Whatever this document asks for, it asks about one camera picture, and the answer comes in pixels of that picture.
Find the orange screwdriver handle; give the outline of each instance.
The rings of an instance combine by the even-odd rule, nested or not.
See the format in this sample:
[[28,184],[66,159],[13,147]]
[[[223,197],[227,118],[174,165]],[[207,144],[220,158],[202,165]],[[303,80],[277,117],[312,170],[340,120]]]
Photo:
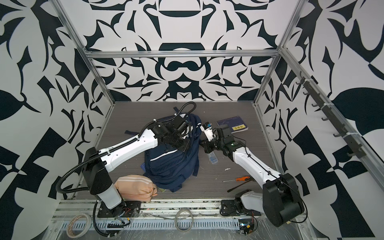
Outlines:
[[250,176],[245,176],[245,177],[238,177],[236,178],[236,181],[246,181],[249,180]]

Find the black wire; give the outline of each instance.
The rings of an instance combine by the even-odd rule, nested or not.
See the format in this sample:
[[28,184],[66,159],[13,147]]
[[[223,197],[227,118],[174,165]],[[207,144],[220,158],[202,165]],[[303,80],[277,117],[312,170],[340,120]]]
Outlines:
[[[116,147],[110,149],[109,152],[111,153],[111,152],[114,152],[114,151],[116,151],[116,150],[119,150],[119,149],[121,149],[121,148],[123,148],[123,147],[125,147],[125,146],[127,146],[127,145],[129,145],[129,144],[131,144],[131,143],[136,142],[136,141],[137,141],[137,138],[134,138],[134,139],[132,139],[132,140],[130,140],[130,141],[128,141],[128,142],[125,142],[125,143],[123,143],[123,144],[120,144],[119,146],[116,146]],[[67,193],[72,193],[72,192],[79,192],[79,191],[89,190],[88,187],[79,187],[79,188],[74,188],[74,189],[62,189],[62,188],[61,188],[61,185],[62,185],[63,182],[67,179],[67,177],[69,177],[72,173],[74,173],[78,168],[81,168],[81,167],[84,166],[85,164],[91,163],[91,162],[95,161],[96,159],[99,159],[99,158],[104,157],[104,156],[106,156],[106,155],[108,155],[108,152],[103,152],[103,153],[101,153],[101,154],[97,154],[97,155],[95,155],[95,156],[90,157],[88,160],[86,160],[86,161],[84,161],[84,162],[78,164],[77,166],[73,167],[71,170],[69,170],[66,174],[64,174],[64,175],[59,179],[59,181],[58,181],[57,184],[56,184],[56,188],[55,188],[56,191],[57,191],[58,193],[63,193],[63,194],[65,193],[65,194],[67,194]]]
[[151,124],[153,124],[153,123],[156,123],[156,121],[151,121],[151,122],[145,124],[145,126],[144,126],[144,127],[141,129],[141,131],[139,132],[138,137],[140,138],[141,135],[143,134],[143,132],[145,131],[145,129],[147,129],[147,127],[149,127],[149,125],[151,125]]
[[193,104],[193,108],[191,110],[189,110],[189,112],[187,112],[184,116],[184,118],[186,118],[188,116],[188,114],[190,114],[191,112],[193,112],[195,109],[196,109],[196,103],[195,102],[187,102],[185,103],[181,108],[180,110],[177,112],[177,114],[171,118],[168,118],[168,119],[164,119],[164,120],[158,120],[159,122],[168,122],[168,121],[171,121],[173,119],[175,119],[175,117],[177,117],[178,115],[180,115],[180,113],[183,111],[183,109],[189,105],[189,104]]
[[229,216],[230,214],[232,214],[232,213],[234,213],[234,212],[237,212],[237,210],[232,211],[232,212],[227,213],[227,214],[223,214],[223,210],[220,210],[220,215],[221,215],[221,216]]
[[126,226],[128,226],[129,224],[131,224],[131,220],[128,220],[128,223],[124,223],[124,222],[123,222],[123,225],[118,225],[118,224],[109,223],[109,224],[107,225],[107,227],[109,227],[109,228],[122,228],[122,227],[126,227]]
[[96,232],[98,234],[100,234],[101,236],[103,237],[110,237],[110,234],[107,234],[107,233],[103,233],[102,231],[100,231],[100,229],[97,227],[97,224],[96,224],[96,208],[97,208],[97,200],[95,202],[95,205],[93,206],[93,214],[92,214],[92,222],[93,222],[93,227],[95,228]]
[[259,227],[259,222],[257,221],[257,219],[256,219],[256,217],[255,216],[252,216],[253,217],[253,219],[255,219],[256,220],[256,223],[257,223],[257,225],[256,225],[256,228],[253,230],[253,232],[254,231],[256,231],[257,230],[257,228]]
[[[247,141],[246,140],[244,140],[244,139],[241,139],[241,138],[239,138],[239,137],[235,137],[235,138],[237,138],[237,139],[240,139],[240,140],[243,140],[244,142],[245,142],[245,145],[247,145]],[[293,188],[291,188],[288,184],[286,184],[285,182],[283,182],[281,179],[279,179],[279,178],[277,178],[277,177],[275,177],[274,175],[272,175],[272,173],[271,173],[271,171],[267,171],[260,163],[258,163],[255,159],[253,159],[253,157],[247,152],[247,147],[245,147],[245,152],[247,153],[247,155],[252,159],[252,160],[254,160],[262,169],[264,169],[264,171],[266,171],[269,175],[271,175],[272,177],[274,177],[274,178],[276,178],[276,179],[278,179],[280,182],[282,182],[283,184],[285,184],[287,187],[289,187],[299,198],[300,198],[300,200],[303,202],[303,204],[304,204],[304,208],[305,208],[305,212],[307,213],[306,215],[305,215],[305,218],[304,218],[304,220],[303,221],[301,221],[301,222],[295,222],[295,221],[292,221],[291,220],[291,222],[294,222],[294,223],[303,223],[303,222],[305,222],[305,220],[307,220],[307,218],[308,218],[308,208],[307,208],[307,205],[305,204],[305,202],[304,202],[304,200],[301,198],[301,196],[300,196],[300,194],[299,193],[297,193]]]

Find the yellow label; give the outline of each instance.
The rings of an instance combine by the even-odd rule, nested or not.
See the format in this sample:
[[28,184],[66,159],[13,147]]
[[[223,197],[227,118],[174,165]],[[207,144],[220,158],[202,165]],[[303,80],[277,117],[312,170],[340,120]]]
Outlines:
[[236,126],[236,127],[232,127],[233,130],[239,130],[239,129],[242,129],[242,128],[245,128],[244,124],[241,124],[241,125]]

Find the black and white patterned wall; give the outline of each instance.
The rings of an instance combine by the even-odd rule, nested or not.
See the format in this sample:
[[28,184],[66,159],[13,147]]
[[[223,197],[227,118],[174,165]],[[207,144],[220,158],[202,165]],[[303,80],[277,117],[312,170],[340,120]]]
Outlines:
[[288,49],[384,159],[384,1],[310,0]]
[[[297,0],[62,1],[91,51],[276,49]],[[117,101],[253,100],[270,57],[97,59]]]
[[297,0],[62,0],[94,51],[276,49]]
[[[110,107],[47,0],[0,3],[1,239],[32,239]],[[63,187],[71,188],[78,172]]]
[[253,100],[272,57],[99,58],[116,101]]
[[[288,50],[383,158],[383,1],[309,0]],[[259,107],[321,239],[383,239],[384,193],[282,59]]]

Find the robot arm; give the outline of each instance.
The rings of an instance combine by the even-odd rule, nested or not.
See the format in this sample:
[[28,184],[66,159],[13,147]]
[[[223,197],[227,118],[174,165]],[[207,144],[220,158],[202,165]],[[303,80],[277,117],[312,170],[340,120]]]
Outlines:
[[281,175],[267,166],[243,142],[235,141],[227,125],[212,129],[207,122],[200,128],[207,136],[201,142],[206,153],[222,151],[225,156],[242,166],[262,187],[262,195],[247,192],[241,196],[244,208],[264,212],[276,227],[304,212],[298,187],[290,174]]
[[[123,208],[125,207],[125,203],[113,185],[108,173],[128,159],[145,150],[154,148],[158,144],[165,143],[180,151],[187,151],[190,144],[189,138],[185,138],[185,136],[190,132],[191,125],[184,119],[184,114],[179,114],[180,112],[171,119],[153,121],[147,124],[140,134],[117,145],[99,151],[94,147],[88,149],[84,156],[84,162],[71,169],[59,180],[56,185],[56,191],[59,193],[69,193],[79,190],[89,190],[90,194],[104,202],[112,216],[116,217],[121,215],[124,213]],[[82,168],[83,176],[88,187],[70,190],[61,189],[64,180],[78,168]]]

